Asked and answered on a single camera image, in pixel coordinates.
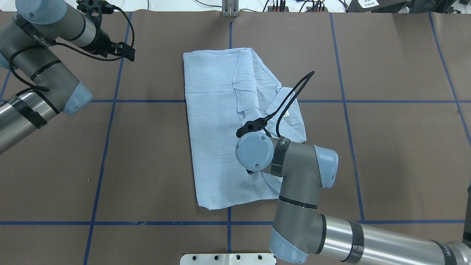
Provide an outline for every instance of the folded garment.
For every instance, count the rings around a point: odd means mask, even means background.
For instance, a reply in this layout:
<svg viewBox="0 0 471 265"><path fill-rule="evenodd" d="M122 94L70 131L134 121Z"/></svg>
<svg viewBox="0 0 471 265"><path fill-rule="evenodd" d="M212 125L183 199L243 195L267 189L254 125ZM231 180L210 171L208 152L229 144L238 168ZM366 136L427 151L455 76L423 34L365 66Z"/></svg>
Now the folded garment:
<svg viewBox="0 0 471 265"><path fill-rule="evenodd" d="M273 113L291 88L282 87L251 48L199 50L184 53L183 59L198 204L212 210L277 199L281 178L261 172L248 175L238 163L236 131L247 121ZM272 136L280 114L268 122ZM292 141L306 141L296 100L282 117L279 131Z"/></svg>

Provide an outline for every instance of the robotic arm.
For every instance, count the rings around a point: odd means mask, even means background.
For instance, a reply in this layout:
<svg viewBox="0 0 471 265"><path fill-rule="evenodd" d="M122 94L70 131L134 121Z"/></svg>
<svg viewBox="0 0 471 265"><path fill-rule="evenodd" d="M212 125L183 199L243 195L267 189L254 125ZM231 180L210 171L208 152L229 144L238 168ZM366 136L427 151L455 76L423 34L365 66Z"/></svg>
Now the robotic arm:
<svg viewBox="0 0 471 265"><path fill-rule="evenodd" d="M349 264L471 264L471 245L418 239L318 213L321 188L331 188L337 174L333 150L249 132L237 142L235 154L248 171L283 177L270 240L270 250L282 260L305 263L315 253ZM469 201L465 243L471 240Z"/></svg>
<svg viewBox="0 0 471 265"><path fill-rule="evenodd" d="M124 12L106 1L77 3L86 15L64 0L16 0L18 12L0 28L0 66L19 68L35 83L23 81L30 88L0 106L0 154L60 112L72 115L92 100L85 85L50 51L56 44L67 46L57 43L57 38L91 54L119 56L100 60L124 57L134 61L133 45L110 41L100 28L102 14L111 14L114 9Z"/></svg>

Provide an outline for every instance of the sticker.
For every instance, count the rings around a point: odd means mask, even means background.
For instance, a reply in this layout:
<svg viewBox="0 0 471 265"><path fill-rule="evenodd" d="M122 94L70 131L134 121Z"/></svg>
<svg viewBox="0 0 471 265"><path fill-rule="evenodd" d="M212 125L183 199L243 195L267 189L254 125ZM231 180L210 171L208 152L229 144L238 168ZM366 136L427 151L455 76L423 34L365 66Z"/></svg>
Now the sticker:
<svg viewBox="0 0 471 265"><path fill-rule="evenodd" d="M358 0L358 4L362 8L372 8L380 5L376 0Z"/></svg>

